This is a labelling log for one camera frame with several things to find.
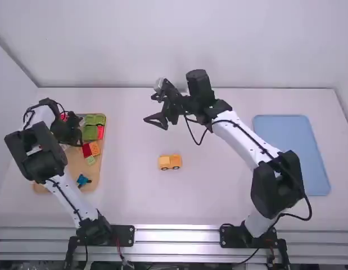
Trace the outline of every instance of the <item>blue tray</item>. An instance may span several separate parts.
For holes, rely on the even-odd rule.
[[[254,131],[263,140],[300,158],[307,195],[328,195],[331,187],[326,175],[309,119],[304,115],[257,115]]]

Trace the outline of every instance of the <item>white wall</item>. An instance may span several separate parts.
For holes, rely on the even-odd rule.
[[[42,86],[333,87],[348,117],[348,0],[0,0],[0,36]]]
[[[0,47],[0,184],[11,161],[4,136],[21,127],[22,115],[37,88]]]

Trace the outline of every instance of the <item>cutting board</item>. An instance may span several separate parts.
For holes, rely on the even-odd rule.
[[[65,150],[65,154],[68,161],[67,166],[69,167],[69,172],[73,181],[76,182],[76,180],[79,178],[81,174],[92,181],[91,183],[87,183],[80,188],[82,192],[93,192],[99,184],[100,167],[101,167],[102,153],[103,153],[104,140],[105,140],[105,130],[106,130],[106,126],[104,128],[103,139],[96,140],[100,149],[100,154],[94,157],[96,160],[95,164],[91,166],[87,164],[83,156],[81,147],[69,146]],[[42,184],[37,184],[36,182],[34,182],[33,184],[33,189],[38,194],[50,194],[50,192]]]

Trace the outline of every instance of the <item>metal rail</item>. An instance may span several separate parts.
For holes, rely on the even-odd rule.
[[[252,249],[222,249],[219,226],[135,225],[135,244],[122,248],[134,262],[237,263]],[[0,260],[63,260],[73,228],[0,227]],[[278,230],[288,245],[291,263],[348,264],[348,231]],[[119,261],[115,247],[90,246],[89,261]],[[260,250],[251,263],[265,263]],[[85,249],[76,250],[77,260]]]

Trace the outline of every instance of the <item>toy car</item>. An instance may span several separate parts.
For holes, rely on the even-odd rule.
[[[163,155],[159,157],[159,168],[161,170],[180,169],[182,160],[180,155]]]

